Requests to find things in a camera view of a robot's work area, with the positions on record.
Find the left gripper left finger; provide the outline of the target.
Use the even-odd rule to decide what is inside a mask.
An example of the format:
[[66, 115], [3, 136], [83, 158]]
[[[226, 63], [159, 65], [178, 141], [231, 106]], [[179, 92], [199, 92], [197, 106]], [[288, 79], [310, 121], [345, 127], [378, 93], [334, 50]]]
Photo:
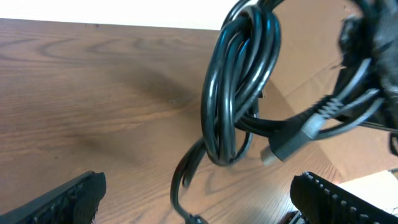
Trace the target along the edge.
[[91, 224], [105, 193], [105, 174], [88, 171], [32, 201], [2, 214], [1, 223]]

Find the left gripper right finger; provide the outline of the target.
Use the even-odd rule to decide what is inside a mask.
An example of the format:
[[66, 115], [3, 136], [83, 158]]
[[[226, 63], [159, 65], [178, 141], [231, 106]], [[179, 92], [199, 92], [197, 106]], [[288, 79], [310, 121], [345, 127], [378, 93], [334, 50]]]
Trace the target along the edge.
[[290, 198], [307, 223], [397, 224], [397, 217], [312, 172], [296, 175]]

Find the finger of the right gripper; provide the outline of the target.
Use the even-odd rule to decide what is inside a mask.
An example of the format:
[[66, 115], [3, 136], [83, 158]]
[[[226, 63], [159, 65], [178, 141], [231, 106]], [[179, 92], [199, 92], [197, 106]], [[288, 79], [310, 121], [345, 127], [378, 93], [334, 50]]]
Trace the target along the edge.
[[339, 45], [350, 80], [339, 121], [389, 132], [397, 155], [397, 1], [356, 1], [362, 16], [343, 23]]

